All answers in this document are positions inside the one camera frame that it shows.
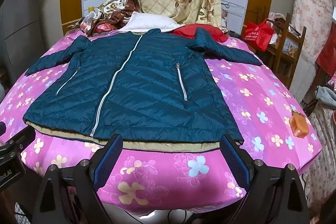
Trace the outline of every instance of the jacket pocket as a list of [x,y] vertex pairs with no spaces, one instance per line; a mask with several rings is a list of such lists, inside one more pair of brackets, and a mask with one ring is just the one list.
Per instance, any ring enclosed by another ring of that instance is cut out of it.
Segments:
[[176,69],[177,69],[178,79],[180,81],[180,85],[181,85],[181,88],[182,88],[184,100],[187,101],[188,97],[187,97],[187,92],[185,91],[185,88],[184,88],[184,85],[183,85],[183,82],[182,82],[182,76],[181,76],[181,71],[180,71],[180,63],[176,63]]
[[76,71],[73,73],[73,75],[63,84],[61,85],[61,87],[57,90],[56,95],[58,95],[58,93],[60,92],[60,90],[76,75],[76,73],[78,73],[79,69],[81,67],[79,67],[78,69],[76,69]]

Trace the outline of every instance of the white pillow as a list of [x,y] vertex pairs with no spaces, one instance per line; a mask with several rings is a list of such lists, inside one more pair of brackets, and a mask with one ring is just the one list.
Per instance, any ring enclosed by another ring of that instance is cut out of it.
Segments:
[[153,14],[133,12],[129,22],[119,32],[148,32],[151,29],[161,29],[161,32],[170,32],[184,24],[177,24],[173,19]]

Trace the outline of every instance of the wooden chair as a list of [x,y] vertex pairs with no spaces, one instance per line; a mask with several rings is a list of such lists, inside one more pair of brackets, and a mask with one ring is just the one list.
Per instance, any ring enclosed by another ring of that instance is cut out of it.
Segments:
[[[280,29],[280,35],[278,38],[278,48],[273,45],[268,45],[266,53],[270,54],[270,58],[268,59],[267,66],[272,70],[272,72],[279,78],[279,80],[285,85],[286,88],[289,89],[296,69],[297,62],[300,57],[300,53],[302,50],[303,42],[305,41],[306,36],[306,27],[303,28],[303,32],[300,38],[293,35],[288,31],[288,27],[290,24],[291,15],[287,13],[285,23],[275,22],[273,20],[268,20],[273,23],[276,27]],[[294,57],[283,52],[283,47],[285,44],[286,38],[289,38],[293,42],[297,43],[298,48],[295,52]],[[280,62],[285,65],[285,70],[283,73],[279,72]]]

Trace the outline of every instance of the red pillow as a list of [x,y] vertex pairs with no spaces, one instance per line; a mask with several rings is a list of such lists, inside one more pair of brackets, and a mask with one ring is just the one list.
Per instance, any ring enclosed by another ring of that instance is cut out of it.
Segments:
[[212,25],[199,23],[187,24],[186,26],[174,30],[172,33],[181,37],[194,39],[195,32],[198,27],[207,30],[211,34],[213,40],[216,42],[225,42],[228,39],[228,36],[224,35],[224,33],[219,28]]

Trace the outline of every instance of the white floral curtain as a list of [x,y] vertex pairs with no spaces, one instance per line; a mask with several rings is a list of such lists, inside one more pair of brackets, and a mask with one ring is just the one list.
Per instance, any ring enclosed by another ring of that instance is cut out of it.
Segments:
[[300,33],[307,28],[290,91],[301,102],[315,75],[315,60],[325,45],[332,23],[333,0],[295,0],[292,24]]

